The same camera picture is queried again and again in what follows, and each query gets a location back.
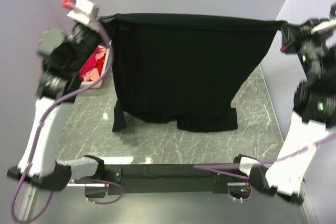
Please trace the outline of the black t shirt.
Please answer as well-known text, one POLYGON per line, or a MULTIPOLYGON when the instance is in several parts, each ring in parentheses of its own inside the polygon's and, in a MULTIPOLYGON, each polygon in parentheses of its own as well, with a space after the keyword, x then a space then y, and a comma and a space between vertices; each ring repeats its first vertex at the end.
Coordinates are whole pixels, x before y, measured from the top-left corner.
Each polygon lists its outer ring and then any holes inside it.
POLYGON ((282 22, 188 14, 115 14, 100 18, 114 49, 117 94, 112 130, 128 113, 181 130, 237 129, 231 106, 266 56, 282 22))

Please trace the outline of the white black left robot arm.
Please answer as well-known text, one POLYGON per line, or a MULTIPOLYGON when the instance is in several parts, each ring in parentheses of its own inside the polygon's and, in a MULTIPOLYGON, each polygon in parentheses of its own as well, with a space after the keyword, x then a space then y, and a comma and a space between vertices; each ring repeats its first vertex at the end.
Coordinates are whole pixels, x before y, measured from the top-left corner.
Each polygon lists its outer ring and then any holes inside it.
POLYGON ((92 155, 58 161, 60 133, 81 88, 80 68, 98 45, 110 46, 112 17, 81 25, 70 39, 63 29, 54 27, 43 32, 37 53, 45 68, 39 78, 35 118, 29 141, 18 165, 8 169, 7 177, 19 183, 48 191, 62 191, 71 180, 88 178, 93 183, 105 177, 104 161, 92 155))

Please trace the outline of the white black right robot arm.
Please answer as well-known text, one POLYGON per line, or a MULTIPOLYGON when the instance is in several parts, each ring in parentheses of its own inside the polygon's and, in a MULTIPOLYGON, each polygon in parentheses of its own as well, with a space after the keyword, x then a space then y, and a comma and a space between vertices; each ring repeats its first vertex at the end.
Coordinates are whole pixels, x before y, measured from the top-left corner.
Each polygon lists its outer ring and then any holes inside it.
POLYGON ((306 76, 295 91, 290 129, 275 161, 240 154, 230 175, 238 182, 248 177, 258 192, 300 205, 303 177, 318 146, 335 139, 335 46, 326 44, 335 33, 335 5, 329 18, 284 24, 281 33, 281 52, 296 54, 306 76))

